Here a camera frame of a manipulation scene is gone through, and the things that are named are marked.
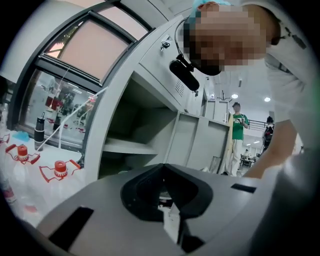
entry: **headset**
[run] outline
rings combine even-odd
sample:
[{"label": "headset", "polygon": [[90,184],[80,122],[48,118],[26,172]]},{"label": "headset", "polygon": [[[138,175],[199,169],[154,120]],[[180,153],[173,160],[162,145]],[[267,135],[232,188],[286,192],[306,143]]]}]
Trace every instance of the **headset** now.
[{"label": "headset", "polygon": [[221,68],[219,66],[205,66],[205,67],[197,67],[193,66],[191,63],[186,61],[183,53],[181,52],[178,42],[177,42],[177,30],[181,23],[185,22],[187,18],[184,18],[176,27],[174,32],[174,42],[176,48],[178,50],[178,56],[175,60],[170,62],[169,69],[170,71],[179,78],[191,91],[196,91],[199,89],[200,85],[198,80],[191,74],[191,72],[195,71],[195,68],[199,70],[201,73],[206,74],[208,76],[216,76],[220,74]]}]

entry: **window frame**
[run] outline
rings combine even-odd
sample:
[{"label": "window frame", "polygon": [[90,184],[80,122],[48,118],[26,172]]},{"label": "window frame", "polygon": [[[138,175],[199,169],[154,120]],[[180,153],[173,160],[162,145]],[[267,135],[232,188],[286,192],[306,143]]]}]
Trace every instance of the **window frame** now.
[{"label": "window frame", "polygon": [[[31,80],[31,77],[33,76],[35,70],[44,71],[58,78],[62,78],[65,75],[64,78],[66,80],[70,81],[71,83],[80,85],[82,89],[89,91],[93,94],[99,92],[105,86],[108,86],[106,85],[106,81],[108,80],[108,78],[110,78],[110,76],[112,76],[112,74],[114,74],[114,72],[118,70],[122,62],[127,58],[127,56],[133,50],[133,48],[135,48],[136,45],[143,38],[145,38],[144,36],[143,38],[141,38],[141,40],[137,41],[130,33],[128,33],[122,27],[118,26],[116,23],[112,22],[111,20],[97,13],[99,11],[103,11],[111,7],[118,7],[122,9],[124,5],[120,4],[120,0],[109,0],[106,2],[93,5],[87,9],[84,9],[83,11],[75,14],[74,16],[66,20],[64,23],[62,23],[59,27],[57,27],[36,48],[36,50],[33,52],[31,57],[29,58],[28,62],[26,63],[25,67],[23,68],[18,78],[18,81],[16,83],[16,86],[12,95],[12,99],[11,99],[11,101],[14,102],[14,104],[11,104],[9,106],[8,122],[7,122],[8,129],[14,130],[15,128],[18,128],[28,132],[31,137],[33,136],[33,131],[30,131],[29,127],[24,127],[21,124],[20,120],[23,115],[23,111],[25,111],[25,109],[22,108],[24,101],[26,97],[28,97],[27,94],[30,93],[30,90],[27,90],[29,81]],[[123,11],[125,11],[128,15],[130,15],[135,20],[138,17],[137,22],[139,22],[148,31],[153,30],[149,25],[146,25],[146,23],[142,24],[141,22],[142,19],[139,16],[137,16],[134,12],[128,13],[128,10],[126,11],[124,9]],[[110,31],[115,36],[119,37],[121,40],[128,43],[127,48],[120,54],[120,56],[109,68],[109,70],[106,70],[106,74],[101,80],[93,75],[86,73],[83,70],[80,70],[70,64],[67,64],[59,60],[58,58],[52,57],[45,53],[48,47],[53,45],[55,40],[61,34],[65,33],[66,30],[70,29],[70,27],[74,26],[76,23],[79,23],[81,21],[83,22],[92,21],[95,24]],[[66,47],[68,42],[72,40],[72,37],[73,35],[76,34],[76,32],[70,36],[69,40],[65,43],[64,47]],[[94,108],[92,109],[92,113],[89,117],[90,120],[93,119],[93,116],[95,115],[95,111],[98,105],[99,105],[99,98],[94,104]],[[88,138],[87,134],[90,131],[91,123],[92,123],[91,121],[88,121],[86,125],[86,132],[85,132],[82,145],[75,146],[75,144],[73,143],[63,141],[62,147],[63,148],[66,147],[68,150],[78,151],[80,148],[82,148],[82,150],[85,150],[85,146],[87,144],[86,139]],[[50,144],[54,144],[56,146],[57,142],[54,139],[52,139],[50,140]]]}]

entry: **railing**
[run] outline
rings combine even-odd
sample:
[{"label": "railing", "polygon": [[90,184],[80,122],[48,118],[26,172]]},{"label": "railing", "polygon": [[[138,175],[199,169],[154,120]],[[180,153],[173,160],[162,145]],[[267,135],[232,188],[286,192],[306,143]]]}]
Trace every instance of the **railing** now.
[{"label": "railing", "polygon": [[249,129],[264,132],[267,127],[266,122],[249,120]]}]

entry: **white pants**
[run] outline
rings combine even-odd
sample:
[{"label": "white pants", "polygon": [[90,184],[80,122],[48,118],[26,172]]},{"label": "white pants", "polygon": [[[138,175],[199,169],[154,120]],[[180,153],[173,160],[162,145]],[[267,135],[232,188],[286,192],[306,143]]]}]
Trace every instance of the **white pants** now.
[{"label": "white pants", "polygon": [[234,177],[237,177],[243,142],[241,139],[233,139],[232,151],[229,150],[225,157],[224,171]]}]

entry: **black rectangular slot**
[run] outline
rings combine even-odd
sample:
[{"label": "black rectangular slot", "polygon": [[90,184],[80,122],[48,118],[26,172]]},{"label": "black rectangular slot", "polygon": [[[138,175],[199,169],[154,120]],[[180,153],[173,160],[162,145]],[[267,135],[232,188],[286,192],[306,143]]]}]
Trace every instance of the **black rectangular slot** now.
[{"label": "black rectangular slot", "polygon": [[49,240],[61,249],[68,251],[83,229],[94,210],[79,207],[60,227],[49,237]]},{"label": "black rectangular slot", "polygon": [[241,185],[241,184],[237,184],[237,183],[233,184],[231,186],[231,188],[235,189],[235,190],[245,191],[245,192],[252,193],[252,194],[256,191],[256,187]]}]

